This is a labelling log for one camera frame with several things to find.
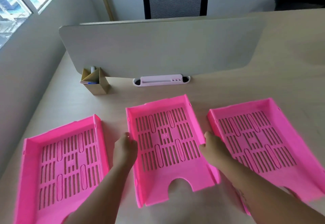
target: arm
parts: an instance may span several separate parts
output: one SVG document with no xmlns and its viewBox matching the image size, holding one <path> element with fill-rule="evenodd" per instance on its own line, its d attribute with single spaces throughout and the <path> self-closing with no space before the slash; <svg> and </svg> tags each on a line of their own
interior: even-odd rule
<svg viewBox="0 0 325 224">
<path fill-rule="evenodd" d="M 113 167 L 64 224 L 114 224 L 126 178 L 137 158 L 137 143 L 125 133 L 115 143 Z"/>
<path fill-rule="evenodd" d="M 232 158 L 225 144 L 210 132 L 200 151 L 240 191 L 260 224 L 323 224 L 325 217 Z"/>
</svg>

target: hand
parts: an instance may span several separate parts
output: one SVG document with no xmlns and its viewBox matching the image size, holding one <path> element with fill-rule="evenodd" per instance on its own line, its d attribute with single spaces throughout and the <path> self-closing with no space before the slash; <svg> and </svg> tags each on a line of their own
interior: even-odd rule
<svg viewBox="0 0 325 224">
<path fill-rule="evenodd" d="M 219 168 L 225 160 L 232 159 L 232 156 L 222 140 L 207 131 L 205 134 L 205 144 L 201 144 L 199 149 L 209 164 Z"/>
<path fill-rule="evenodd" d="M 113 154 L 113 167 L 122 167 L 131 170 L 138 156 L 138 143 L 130 139 L 130 134 L 125 132 L 115 142 Z"/>
</svg>

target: person's left hand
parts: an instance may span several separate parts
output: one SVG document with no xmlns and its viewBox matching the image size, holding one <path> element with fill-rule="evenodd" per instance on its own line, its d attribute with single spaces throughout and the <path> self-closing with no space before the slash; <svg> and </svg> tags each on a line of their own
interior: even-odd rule
<svg viewBox="0 0 325 224">
<path fill-rule="evenodd" d="M 125 132 L 119 140 L 115 142 L 113 154 L 113 167 L 123 167 L 130 170 L 136 162 L 138 155 L 138 143 L 130 139 L 130 134 Z"/>
</svg>

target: desk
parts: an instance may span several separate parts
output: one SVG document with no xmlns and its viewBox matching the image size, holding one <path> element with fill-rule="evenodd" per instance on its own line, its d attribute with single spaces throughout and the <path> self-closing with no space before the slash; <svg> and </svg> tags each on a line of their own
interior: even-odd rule
<svg viewBox="0 0 325 224">
<path fill-rule="evenodd" d="M 66 53 L 38 105 L 23 138 L 97 114 L 109 144 L 127 131 L 125 108 L 187 94 L 202 130 L 211 129 L 210 108 L 272 97 L 325 167 L 325 10 L 264 12 L 266 27 L 251 62 L 244 68 L 194 76 L 189 84 L 137 88 L 131 79 L 108 78 L 108 95 L 93 96 L 79 83 Z M 0 180 L 0 219 L 12 223 L 20 141 Z M 192 193 L 176 180 L 170 200 L 138 209 L 132 172 L 116 223 L 254 223 L 238 207 L 229 183 Z M 325 214 L 325 198 L 310 203 Z"/>
</svg>

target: round hole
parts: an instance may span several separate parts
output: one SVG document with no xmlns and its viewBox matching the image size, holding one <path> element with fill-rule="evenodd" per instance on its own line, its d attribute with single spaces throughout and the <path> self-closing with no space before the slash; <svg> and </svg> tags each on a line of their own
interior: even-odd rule
<svg viewBox="0 0 325 224">
<path fill-rule="evenodd" d="M 138 79 L 137 81 L 134 82 L 136 85 L 140 85 L 141 84 L 141 80 Z"/>
<path fill-rule="evenodd" d="M 183 77 L 183 82 L 186 83 L 189 81 L 189 77 Z"/>
</svg>

